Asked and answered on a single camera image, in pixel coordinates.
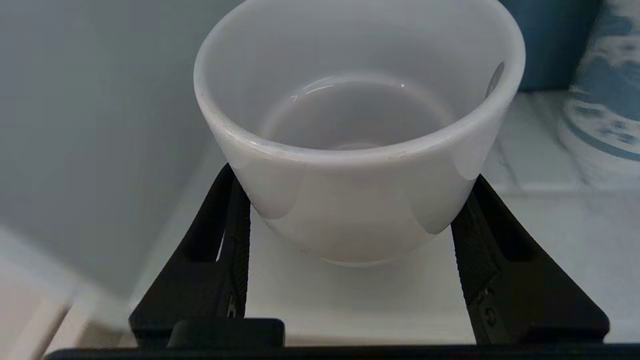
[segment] white countertop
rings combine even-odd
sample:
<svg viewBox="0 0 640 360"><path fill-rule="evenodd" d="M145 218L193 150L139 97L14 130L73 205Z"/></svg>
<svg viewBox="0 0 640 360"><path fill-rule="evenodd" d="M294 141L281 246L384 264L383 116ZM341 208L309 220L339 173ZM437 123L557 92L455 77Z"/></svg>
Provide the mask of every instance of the white countertop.
<svg viewBox="0 0 640 360"><path fill-rule="evenodd" d="M590 184L556 140L563 95L517 95L483 175L609 316L605 340L638 342L640 184ZM250 254L246 315L283 320L288 345L474 342L449 229L406 259L344 268L280 241L252 213Z"/></svg>

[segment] milk glass cup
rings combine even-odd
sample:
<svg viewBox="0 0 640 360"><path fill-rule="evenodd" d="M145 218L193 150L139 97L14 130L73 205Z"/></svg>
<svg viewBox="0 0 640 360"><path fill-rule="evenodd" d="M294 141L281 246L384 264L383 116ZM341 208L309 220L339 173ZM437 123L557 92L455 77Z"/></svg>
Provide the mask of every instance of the milk glass cup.
<svg viewBox="0 0 640 360"><path fill-rule="evenodd" d="M458 214L524 63L497 0L249 0L207 36L194 82L265 223L370 265Z"/></svg>

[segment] blue container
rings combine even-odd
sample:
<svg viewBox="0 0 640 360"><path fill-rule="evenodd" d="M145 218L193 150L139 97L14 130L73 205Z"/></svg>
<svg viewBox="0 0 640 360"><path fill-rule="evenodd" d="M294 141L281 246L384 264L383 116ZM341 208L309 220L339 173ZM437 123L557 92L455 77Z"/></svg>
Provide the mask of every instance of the blue container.
<svg viewBox="0 0 640 360"><path fill-rule="evenodd" d="M500 0L527 47L524 91L566 89L584 53L602 0Z"/></svg>

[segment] black holder arm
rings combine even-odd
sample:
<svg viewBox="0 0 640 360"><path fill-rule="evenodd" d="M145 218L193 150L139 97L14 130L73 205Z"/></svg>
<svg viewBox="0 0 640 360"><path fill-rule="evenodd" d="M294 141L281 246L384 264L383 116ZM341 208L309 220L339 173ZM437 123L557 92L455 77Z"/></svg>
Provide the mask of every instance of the black holder arm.
<svg viewBox="0 0 640 360"><path fill-rule="evenodd" d="M478 344L602 342L609 332L605 313L482 176L451 229Z"/></svg>

